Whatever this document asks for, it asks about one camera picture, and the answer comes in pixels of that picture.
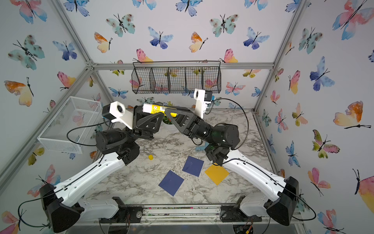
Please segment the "yellow glue stick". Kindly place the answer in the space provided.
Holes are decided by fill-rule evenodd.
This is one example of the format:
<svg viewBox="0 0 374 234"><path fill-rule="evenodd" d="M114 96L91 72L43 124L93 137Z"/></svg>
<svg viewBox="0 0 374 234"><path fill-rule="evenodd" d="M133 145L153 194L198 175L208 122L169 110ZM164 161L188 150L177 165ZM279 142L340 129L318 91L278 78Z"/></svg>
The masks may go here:
<svg viewBox="0 0 374 234"><path fill-rule="evenodd" d="M144 113L148 113L148 114L158 114L158 113L162 113L162 114L164 114L164 116L166 116L165 111L166 111L167 109L175 110L175 108L165 107L165 106L156 105L156 104L149 104L149 103L145 103L145 104L143 104L143 106L142 106L142 111L143 111Z"/></svg>

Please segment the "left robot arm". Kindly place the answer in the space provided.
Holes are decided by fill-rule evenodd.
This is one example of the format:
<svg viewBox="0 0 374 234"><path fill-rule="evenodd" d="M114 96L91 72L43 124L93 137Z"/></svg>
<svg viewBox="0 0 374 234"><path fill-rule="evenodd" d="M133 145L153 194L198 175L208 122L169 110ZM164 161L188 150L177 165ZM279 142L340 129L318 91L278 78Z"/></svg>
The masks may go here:
<svg viewBox="0 0 374 234"><path fill-rule="evenodd" d="M43 181L38 200L48 224L39 225L39 229L51 228L54 233L61 233L85 215L99 219L116 216L120 210L118 202L110 200L85 206L82 197L104 178L138 157L140 147L136 140L153 138L153 134L159 131L164 113L152 113L146 105L136 106L133 112L128 112L121 103L113 102L103 108L102 117L103 124L119 122L126 127L123 130L109 127L97 132L95 147L102 156L95 163L63 182L51 184Z"/></svg>

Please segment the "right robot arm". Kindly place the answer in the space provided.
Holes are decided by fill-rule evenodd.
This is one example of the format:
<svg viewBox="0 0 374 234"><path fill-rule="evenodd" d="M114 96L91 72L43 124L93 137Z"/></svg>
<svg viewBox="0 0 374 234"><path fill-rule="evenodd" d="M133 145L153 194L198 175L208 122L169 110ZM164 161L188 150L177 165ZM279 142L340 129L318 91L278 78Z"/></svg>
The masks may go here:
<svg viewBox="0 0 374 234"><path fill-rule="evenodd" d="M263 208L277 223L288 226L300 198L299 182L283 178L251 161L239 151L239 128L228 123L215 126L203 120L204 111L197 113L183 107L166 107L167 118L178 131L190 139L207 142L206 156L215 166L224 167L239 174L256 186L267 197Z"/></svg>

